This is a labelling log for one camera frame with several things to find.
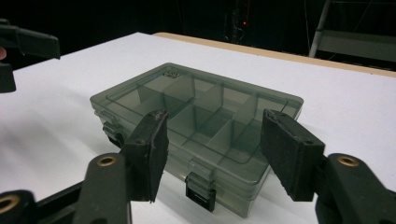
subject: plastic storage box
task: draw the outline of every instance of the plastic storage box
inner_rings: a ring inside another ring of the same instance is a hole
[[[165,170],[209,211],[216,201],[247,217],[270,169],[260,150],[263,110],[297,119],[303,99],[166,63],[95,94],[91,103],[118,146],[148,112],[166,109]]]

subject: white table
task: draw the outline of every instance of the white table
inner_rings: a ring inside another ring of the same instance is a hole
[[[396,190],[396,78],[292,62],[156,35],[128,35],[14,71],[17,91],[0,95],[0,192],[29,189],[37,201],[84,178],[111,145],[90,97],[163,63],[177,63],[304,99],[298,121],[326,143],[325,155],[365,161]],[[317,223],[315,203],[294,203],[269,174],[248,218],[213,213],[164,173],[155,203],[132,203],[134,223]]]

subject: tackle box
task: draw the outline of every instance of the tackle box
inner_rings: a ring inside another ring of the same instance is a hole
[[[186,196],[202,207],[213,211],[218,202],[247,217],[270,170],[260,149],[263,110],[297,119],[303,99],[165,63],[95,94],[91,103],[119,147],[148,112],[165,109],[165,170],[185,181]]]

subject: white tabletop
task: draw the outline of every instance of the white tabletop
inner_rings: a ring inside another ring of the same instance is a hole
[[[217,49],[153,35],[128,35],[14,71],[0,94],[0,192],[29,189],[37,201],[83,180],[111,145],[90,97],[163,63],[283,91],[304,99],[298,121],[326,144],[365,161],[396,190],[396,78]],[[164,173],[155,203],[132,203],[134,223],[317,223],[315,203],[294,203],[269,174],[248,218],[185,197]]]

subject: box latch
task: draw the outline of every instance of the box latch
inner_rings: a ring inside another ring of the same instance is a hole
[[[186,196],[210,212],[215,209],[216,190],[212,169],[191,160],[186,176]]]
[[[109,122],[103,124],[103,131],[108,137],[108,140],[119,148],[122,148],[124,140],[122,134],[116,131],[116,128]]]

